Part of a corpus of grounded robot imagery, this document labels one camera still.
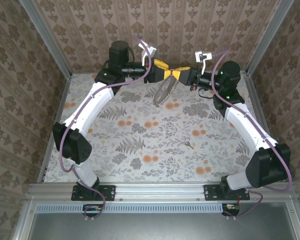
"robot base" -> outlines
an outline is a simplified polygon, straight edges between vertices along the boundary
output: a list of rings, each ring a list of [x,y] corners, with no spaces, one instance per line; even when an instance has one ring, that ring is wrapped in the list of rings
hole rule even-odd
[[[231,190],[227,184],[227,177],[221,178],[220,184],[204,185],[204,198],[206,201],[237,201],[250,200],[249,192],[245,188]]]
[[[92,186],[93,189],[98,190],[105,198],[106,201],[114,201],[116,196],[116,186],[115,185],[99,185],[99,178],[96,183]],[[102,201],[101,196],[84,186],[80,183],[76,183],[72,189],[71,195],[72,201]]]

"floral tablecloth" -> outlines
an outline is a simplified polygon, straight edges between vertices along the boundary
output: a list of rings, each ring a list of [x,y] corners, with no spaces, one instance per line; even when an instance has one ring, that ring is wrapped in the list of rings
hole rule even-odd
[[[72,76],[61,121],[79,106],[95,76]],[[140,82],[121,87],[92,123],[87,140],[100,181],[207,182],[244,170],[249,149],[215,110],[212,99],[200,98],[198,91],[191,92],[179,83],[169,99],[155,107],[152,101],[159,84]],[[254,114],[243,77],[238,90]],[[44,181],[75,182],[72,172],[61,170],[58,157],[54,146]]]

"black object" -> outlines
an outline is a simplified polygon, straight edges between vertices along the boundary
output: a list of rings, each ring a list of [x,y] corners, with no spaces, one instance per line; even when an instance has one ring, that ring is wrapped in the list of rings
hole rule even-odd
[[[207,184],[203,186],[204,198],[206,201],[237,201],[250,200],[249,192],[245,188],[231,190],[227,182],[227,177],[221,178],[220,184]]]
[[[93,189],[98,190],[105,198],[106,201],[114,201],[116,197],[116,186],[115,185],[100,185],[99,178],[96,183],[92,186]],[[101,196],[92,191],[80,183],[76,183],[72,189],[71,195],[72,201],[102,201]]]
[[[287,144],[277,144],[275,149],[287,166],[290,164],[291,150]],[[282,163],[271,148],[256,151],[245,169],[246,177],[254,188],[266,186],[287,179]]]
[[[196,80],[196,87],[199,87],[199,88],[203,88],[204,90],[212,90],[212,87],[211,87],[211,76],[212,76],[212,73],[211,72],[204,72],[202,75],[199,74],[198,75],[198,78]],[[219,90],[221,85],[220,83],[218,82],[218,75],[214,75],[214,87],[216,90]]]
[[[203,95],[200,94],[200,92],[205,92],[205,91],[206,91],[205,89],[200,88],[200,89],[198,90],[198,95],[199,95],[199,97],[200,97],[200,98],[203,98],[203,99],[213,99],[212,96],[203,96]]]
[[[221,95],[221,97],[226,99],[231,104],[245,103],[245,100],[239,94],[237,89],[232,89],[231,92],[223,92],[223,95]],[[223,117],[226,115],[226,110],[229,105],[221,101],[220,98],[218,98],[216,95],[213,95],[213,105],[215,109],[219,110]]]
[[[98,213],[99,213],[99,209],[102,208],[102,204],[85,204],[82,206],[82,211],[83,211],[83,215],[87,216],[89,218],[93,218],[95,217]]]
[[[129,62],[129,51],[132,54],[132,62]],[[102,70],[97,74],[94,81],[106,85],[124,83],[126,77],[138,78],[146,72],[141,62],[134,62],[131,47],[125,41],[114,41],[109,48],[109,60],[105,61]],[[121,86],[112,87],[114,94]]]
[[[59,122],[56,122],[52,127],[54,142],[58,151],[60,150],[61,139],[66,129],[66,124],[61,124]],[[91,151],[91,144],[81,133],[79,133],[79,130],[70,129],[64,139],[62,156],[66,159],[75,161],[76,164],[80,164],[88,159]]]
[[[146,83],[157,83],[162,81],[165,78],[165,70],[155,65],[155,60],[152,60],[152,67],[149,71],[149,74],[143,79],[143,82]]]
[[[129,62],[129,45],[126,41],[114,41],[109,48],[109,70],[121,73],[121,67]]]
[[[222,204],[222,210],[223,212],[221,213],[223,216],[231,216],[235,217],[239,214],[240,212],[240,206],[239,204],[234,204],[234,206],[231,209],[228,209],[227,207],[228,204]]]

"gear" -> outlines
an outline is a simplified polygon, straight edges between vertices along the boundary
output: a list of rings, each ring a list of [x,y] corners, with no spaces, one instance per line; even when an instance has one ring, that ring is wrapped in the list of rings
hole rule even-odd
[[[168,87],[163,92],[163,87],[168,83]],[[155,93],[153,97],[153,105],[156,107],[159,107],[160,104],[163,104],[167,99],[170,97],[170,95],[173,93],[173,91],[176,89],[178,85],[178,81],[176,78],[171,75],[166,80],[163,81],[163,83],[159,86],[158,91]]]

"wallpaper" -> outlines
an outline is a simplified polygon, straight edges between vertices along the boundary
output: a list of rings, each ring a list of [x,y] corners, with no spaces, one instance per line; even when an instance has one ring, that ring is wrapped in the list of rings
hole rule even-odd
[[[195,65],[195,51],[218,53],[245,68],[279,0],[34,0],[72,73],[95,72],[116,40],[157,46],[172,67]],[[216,61],[209,61],[212,68]]]
[[[295,0],[252,76],[270,133],[291,148],[300,200],[300,0]]]
[[[72,75],[61,121],[81,104],[95,77]],[[93,121],[86,138],[92,145],[89,160],[100,181],[207,182],[243,171],[250,150],[213,100],[179,83],[168,100],[156,107],[153,98],[161,84],[122,86]],[[253,114],[244,78],[238,90]],[[55,146],[44,181],[77,181],[72,172],[61,170]]]
[[[17,0],[0,0],[0,240],[37,181],[65,79]]]

